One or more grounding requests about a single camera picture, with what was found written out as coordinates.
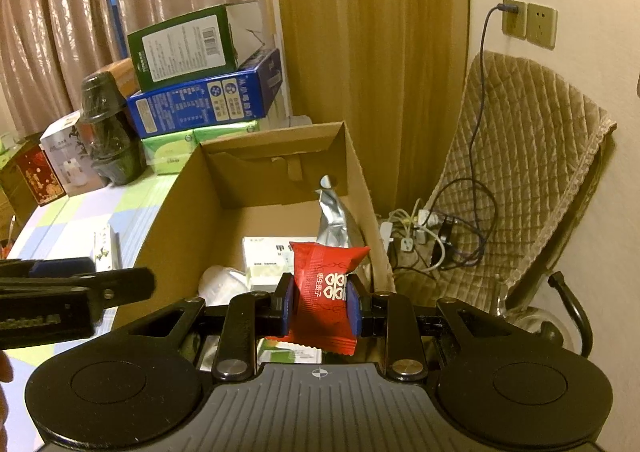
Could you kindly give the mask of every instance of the quilted chair cover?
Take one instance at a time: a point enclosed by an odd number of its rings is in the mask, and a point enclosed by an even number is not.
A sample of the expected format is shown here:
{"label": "quilted chair cover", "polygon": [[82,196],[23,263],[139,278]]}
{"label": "quilted chair cover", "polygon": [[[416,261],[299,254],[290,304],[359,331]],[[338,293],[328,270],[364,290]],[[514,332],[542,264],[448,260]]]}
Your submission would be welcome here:
{"label": "quilted chair cover", "polygon": [[[594,156],[615,128],[604,109],[532,60],[484,52],[484,68],[486,100],[474,145],[474,165],[476,178],[497,200],[497,225],[478,266],[436,271],[435,280],[398,270],[396,289],[414,304],[433,305],[440,297],[456,297],[488,310],[496,278],[513,289],[541,251],[549,253],[545,246],[569,208],[580,211],[572,202]],[[466,79],[458,129],[428,205],[443,185],[470,175],[468,141],[476,124],[480,93],[476,56]],[[493,204],[477,191],[479,220],[486,232]],[[578,196],[578,202],[583,200],[588,201],[584,194]],[[473,220],[470,184],[444,191],[434,210]],[[478,245],[478,238],[458,225],[453,237],[464,252],[473,252]],[[561,244],[557,239],[550,244]],[[431,245],[422,253],[430,255],[430,250]],[[406,265],[403,261],[409,257],[399,257],[399,264]]]}

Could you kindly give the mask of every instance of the plastic lid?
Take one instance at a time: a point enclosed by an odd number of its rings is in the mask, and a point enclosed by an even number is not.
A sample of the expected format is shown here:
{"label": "plastic lid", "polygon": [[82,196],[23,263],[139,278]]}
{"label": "plastic lid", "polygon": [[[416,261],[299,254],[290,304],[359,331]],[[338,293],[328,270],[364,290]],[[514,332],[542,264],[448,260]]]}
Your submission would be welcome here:
{"label": "plastic lid", "polygon": [[93,124],[122,111],[127,105],[108,71],[94,73],[82,81],[81,122]]}

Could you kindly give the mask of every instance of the checkered tablecloth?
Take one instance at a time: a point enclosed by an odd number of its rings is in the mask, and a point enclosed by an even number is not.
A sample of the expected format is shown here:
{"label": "checkered tablecloth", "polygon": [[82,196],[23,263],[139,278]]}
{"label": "checkered tablecloth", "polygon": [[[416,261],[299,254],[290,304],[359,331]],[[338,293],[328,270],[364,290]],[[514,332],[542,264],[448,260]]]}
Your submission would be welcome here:
{"label": "checkered tablecloth", "polygon": [[[106,187],[39,207],[20,233],[10,257],[89,256],[93,250],[94,231],[109,223],[119,239],[122,267],[132,267],[175,178],[176,175],[156,176],[148,170],[125,187]],[[106,313],[97,334],[111,328],[114,311]],[[8,452],[32,452],[42,444],[24,405],[24,388],[31,373],[51,356],[84,341],[7,351],[14,367],[14,381],[4,384],[9,405]]]}

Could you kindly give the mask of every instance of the open cardboard box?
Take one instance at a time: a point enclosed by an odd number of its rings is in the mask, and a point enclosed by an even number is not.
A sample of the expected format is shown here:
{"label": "open cardboard box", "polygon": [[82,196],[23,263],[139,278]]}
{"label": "open cardboard box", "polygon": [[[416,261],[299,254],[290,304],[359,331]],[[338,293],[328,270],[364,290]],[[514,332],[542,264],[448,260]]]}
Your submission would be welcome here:
{"label": "open cardboard box", "polygon": [[156,275],[145,302],[118,308],[114,327],[197,294],[211,265],[244,269],[243,236],[315,236],[315,190],[331,175],[370,246],[370,291],[394,291],[369,189],[346,126],[304,125],[212,140],[191,155],[146,236],[137,267]]}

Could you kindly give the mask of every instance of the black plastic container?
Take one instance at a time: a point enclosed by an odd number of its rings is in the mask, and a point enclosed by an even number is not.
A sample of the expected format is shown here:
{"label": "black plastic container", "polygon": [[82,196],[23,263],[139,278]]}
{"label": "black plastic container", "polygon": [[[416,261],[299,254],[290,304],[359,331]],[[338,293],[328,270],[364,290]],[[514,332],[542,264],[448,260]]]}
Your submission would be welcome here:
{"label": "black plastic container", "polygon": [[127,122],[126,105],[108,71],[82,82],[82,138],[94,169],[115,185],[132,182],[146,168],[140,139]]}

